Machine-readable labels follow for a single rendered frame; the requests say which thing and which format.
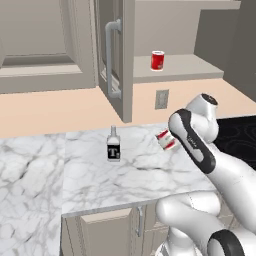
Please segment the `beige lower cabinet door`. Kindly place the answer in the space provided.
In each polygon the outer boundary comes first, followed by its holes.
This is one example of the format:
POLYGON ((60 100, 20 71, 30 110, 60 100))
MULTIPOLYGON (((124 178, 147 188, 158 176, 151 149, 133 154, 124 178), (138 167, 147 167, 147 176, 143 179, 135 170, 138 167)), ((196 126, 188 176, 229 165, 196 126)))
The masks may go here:
POLYGON ((62 218, 63 256, 135 256, 133 208, 62 218))

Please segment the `grey wall outlet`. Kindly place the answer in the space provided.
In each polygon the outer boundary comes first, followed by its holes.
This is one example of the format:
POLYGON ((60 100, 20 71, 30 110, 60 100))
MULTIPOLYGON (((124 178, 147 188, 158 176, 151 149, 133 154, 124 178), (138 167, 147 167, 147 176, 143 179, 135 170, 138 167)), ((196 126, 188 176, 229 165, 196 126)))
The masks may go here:
POLYGON ((156 109, 166 109, 168 105, 168 90, 157 90, 156 99, 155 99, 155 108, 156 109))

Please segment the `black label glass bottle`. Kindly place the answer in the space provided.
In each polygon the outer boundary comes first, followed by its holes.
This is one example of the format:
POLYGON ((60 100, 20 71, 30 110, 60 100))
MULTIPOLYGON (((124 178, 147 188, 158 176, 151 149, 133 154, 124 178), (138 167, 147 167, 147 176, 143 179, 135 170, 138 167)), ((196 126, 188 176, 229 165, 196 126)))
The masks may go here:
POLYGON ((107 158, 109 161, 119 161, 121 156, 120 137, 117 135, 116 127, 111 127, 111 133, 107 137, 107 158))

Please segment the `closed beige cabinet door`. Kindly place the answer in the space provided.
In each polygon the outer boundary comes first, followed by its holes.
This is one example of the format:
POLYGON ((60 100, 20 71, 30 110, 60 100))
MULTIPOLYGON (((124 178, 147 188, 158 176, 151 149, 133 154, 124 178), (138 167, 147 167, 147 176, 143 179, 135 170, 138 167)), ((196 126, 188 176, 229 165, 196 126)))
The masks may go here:
POLYGON ((92 0, 0 0, 0 94, 97 85, 92 0))

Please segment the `black hob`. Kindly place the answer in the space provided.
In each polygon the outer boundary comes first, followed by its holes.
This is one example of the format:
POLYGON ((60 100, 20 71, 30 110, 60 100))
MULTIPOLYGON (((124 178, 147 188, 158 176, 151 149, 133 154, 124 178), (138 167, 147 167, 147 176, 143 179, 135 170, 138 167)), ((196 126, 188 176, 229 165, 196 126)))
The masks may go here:
POLYGON ((217 120, 219 133, 214 144, 229 155, 245 161, 256 171, 256 115, 217 120))

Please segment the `open beige cabinet door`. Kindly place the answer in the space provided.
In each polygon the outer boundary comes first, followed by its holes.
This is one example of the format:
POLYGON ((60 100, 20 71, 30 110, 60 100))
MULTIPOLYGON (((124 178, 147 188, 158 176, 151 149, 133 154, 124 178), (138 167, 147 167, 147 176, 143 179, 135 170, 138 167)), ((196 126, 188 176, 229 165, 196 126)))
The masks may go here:
POLYGON ((119 118, 132 121, 135 0, 94 0, 98 54, 99 87, 119 118), (105 26, 121 20, 122 31, 111 33, 112 87, 121 90, 121 98, 110 98, 106 81, 105 26))

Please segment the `beige open cabinet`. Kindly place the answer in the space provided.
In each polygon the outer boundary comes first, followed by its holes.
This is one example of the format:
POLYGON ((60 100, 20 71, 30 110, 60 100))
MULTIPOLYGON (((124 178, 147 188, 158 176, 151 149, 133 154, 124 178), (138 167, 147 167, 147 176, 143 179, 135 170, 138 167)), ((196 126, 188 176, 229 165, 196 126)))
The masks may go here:
POLYGON ((239 0, 136 0, 133 81, 221 78, 228 60, 239 0), (151 69, 153 51, 163 69, 151 69))

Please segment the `red and white can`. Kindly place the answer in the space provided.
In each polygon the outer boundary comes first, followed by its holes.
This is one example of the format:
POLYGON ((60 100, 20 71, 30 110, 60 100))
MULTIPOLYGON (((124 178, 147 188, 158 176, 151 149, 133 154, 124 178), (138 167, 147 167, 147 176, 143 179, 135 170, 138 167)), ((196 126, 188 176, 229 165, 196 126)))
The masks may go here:
POLYGON ((168 129, 165 129, 156 135, 159 145, 164 150, 169 150, 175 146, 175 138, 168 129))

